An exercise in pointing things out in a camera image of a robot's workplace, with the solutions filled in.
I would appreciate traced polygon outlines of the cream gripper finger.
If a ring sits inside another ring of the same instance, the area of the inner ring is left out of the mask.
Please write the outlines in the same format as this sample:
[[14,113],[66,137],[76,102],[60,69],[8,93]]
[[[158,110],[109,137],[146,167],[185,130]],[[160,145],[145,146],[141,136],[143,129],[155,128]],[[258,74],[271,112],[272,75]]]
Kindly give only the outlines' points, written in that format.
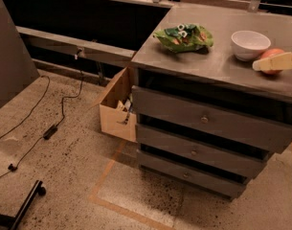
[[292,69],[292,53],[286,52],[255,60],[252,67],[255,71],[290,70]]

